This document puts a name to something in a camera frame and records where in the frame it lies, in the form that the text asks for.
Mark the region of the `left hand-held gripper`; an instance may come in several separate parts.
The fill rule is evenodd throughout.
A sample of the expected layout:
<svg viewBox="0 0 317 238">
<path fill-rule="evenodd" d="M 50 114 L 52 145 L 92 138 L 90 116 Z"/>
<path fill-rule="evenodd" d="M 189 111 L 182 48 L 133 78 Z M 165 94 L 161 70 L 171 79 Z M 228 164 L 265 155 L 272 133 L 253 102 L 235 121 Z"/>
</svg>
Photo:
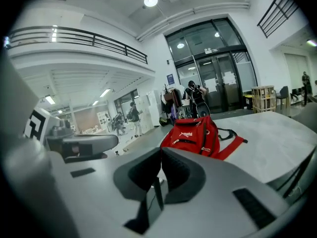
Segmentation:
<svg viewBox="0 0 317 238">
<path fill-rule="evenodd" d="M 70 146 L 71 152 L 74 149 L 79 156 L 65 158 L 66 164 L 105 159 L 107 154 L 103 152 L 119 143 L 114 134 L 74 135 L 68 121 L 54 117 L 39 107 L 34 108 L 23 133 L 28 138 L 38 140 L 45 148 Z"/>
</svg>

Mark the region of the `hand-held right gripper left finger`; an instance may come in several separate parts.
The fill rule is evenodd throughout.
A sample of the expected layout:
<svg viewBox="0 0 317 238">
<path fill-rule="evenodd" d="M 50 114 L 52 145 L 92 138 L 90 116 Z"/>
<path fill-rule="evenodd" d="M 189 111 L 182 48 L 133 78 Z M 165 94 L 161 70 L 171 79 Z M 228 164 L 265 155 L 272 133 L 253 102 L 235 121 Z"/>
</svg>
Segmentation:
<svg viewBox="0 0 317 238">
<path fill-rule="evenodd" d="M 67 165 L 57 152 L 18 147 L 3 159 L 18 200 L 53 238 L 159 238 L 149 224 L 147 192 L 129 177 L 157 163 L 160 149 Z"/>
</svg>

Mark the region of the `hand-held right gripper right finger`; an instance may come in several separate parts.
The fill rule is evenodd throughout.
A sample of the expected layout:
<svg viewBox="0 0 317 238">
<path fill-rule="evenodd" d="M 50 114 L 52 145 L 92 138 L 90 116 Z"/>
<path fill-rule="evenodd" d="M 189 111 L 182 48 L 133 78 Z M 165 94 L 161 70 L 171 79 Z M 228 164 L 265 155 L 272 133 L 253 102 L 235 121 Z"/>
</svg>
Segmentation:
<svg viewBox="0 0 317 238">
<path fill-rule="evenodd" d="M 162 169 L 170 188 L 151 238 L 244 238 L 264 228 L 272 236 L 289 209 L 271 187 L 224 161 L 164 148 Z"/>
</svg>

